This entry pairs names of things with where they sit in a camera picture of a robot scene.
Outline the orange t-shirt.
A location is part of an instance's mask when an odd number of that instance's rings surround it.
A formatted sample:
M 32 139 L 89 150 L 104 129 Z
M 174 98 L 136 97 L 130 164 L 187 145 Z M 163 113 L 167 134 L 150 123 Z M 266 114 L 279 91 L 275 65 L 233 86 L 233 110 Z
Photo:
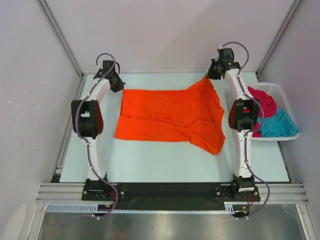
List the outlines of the orange t-shirt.
M 203 77 L 187 89 L 125 89 L 115 138 L 189 142 L 212 155 L 222 151 L 224 109 L 212 82 Z

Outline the white plastic laundry basket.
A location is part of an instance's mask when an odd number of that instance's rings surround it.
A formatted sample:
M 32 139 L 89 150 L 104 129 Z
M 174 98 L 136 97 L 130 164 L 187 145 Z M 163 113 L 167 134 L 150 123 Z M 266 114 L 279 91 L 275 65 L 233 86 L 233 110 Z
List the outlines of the white plastic laundry basket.
M 251 83 L 249 93 L 258 99 L 264 113 L 258 114 L 254 141 L 290 141 L 299 137 L 299 129 L 282 88 L 275 83 Z

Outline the red t-shirt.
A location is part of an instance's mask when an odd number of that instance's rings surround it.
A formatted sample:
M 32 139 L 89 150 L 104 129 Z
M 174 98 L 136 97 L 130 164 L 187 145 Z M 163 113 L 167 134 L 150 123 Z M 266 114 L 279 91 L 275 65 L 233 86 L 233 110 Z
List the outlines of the red t-shirt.
M 262 112 L 261 110 L 259 110 L 257 123 L 254 127 L 255 130 L 259 129 L 259 131 L 254 132 L 252 136 L 254 138 L 266 137 L 267 130 L 270 128 L 269 125 L 270 125 L 271 118 L 277 113 L 277 110 L 278 110 L 277 104 L 275 100 L 264 91 L 254 89 L 250 86 L 248 86 L 247 89 L 250 92 L 250 94 L 253 96 L 253 98 L 259 101 L 264 113 L 264 121 L 263 121 L 262 127 L 260 127 L 262 123 Z

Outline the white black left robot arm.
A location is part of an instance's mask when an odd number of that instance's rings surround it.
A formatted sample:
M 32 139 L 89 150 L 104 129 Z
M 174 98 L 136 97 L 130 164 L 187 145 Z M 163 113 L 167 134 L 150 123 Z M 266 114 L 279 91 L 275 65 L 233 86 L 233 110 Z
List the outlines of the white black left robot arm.
M 93 86 L 82 99 L 71 102 L 73 131 L 83 143 L 87 157 L 87 179 L 82 190 L 83 201 L 111 201 L 116 191 L 108 182 L 106 164 L 102 160 L 100 144 L 104 120 L 100 103 L 109 91 L 124 89 L 125 83 L 119 77 L 120 65 L 114 60 L 103 60 L 93 77 Z

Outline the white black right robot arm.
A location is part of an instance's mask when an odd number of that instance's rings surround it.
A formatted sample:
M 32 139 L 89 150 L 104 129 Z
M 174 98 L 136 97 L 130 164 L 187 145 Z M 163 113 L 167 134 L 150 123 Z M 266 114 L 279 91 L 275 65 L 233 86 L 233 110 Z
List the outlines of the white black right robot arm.
M 233 96 L 228 114 L 228 125 L 235 141 L 235 168 L 227 200 L 236 202 L 259 202 L 261 200 L 255 176 L 251 169 L 251 143 L 257 124 L 260 103 L 245 85 L 239 62 L 235 61 L 231 48 L 220 47 L 218 57 L 211 60 L 207 77 L 211 80 L 224 79 Z

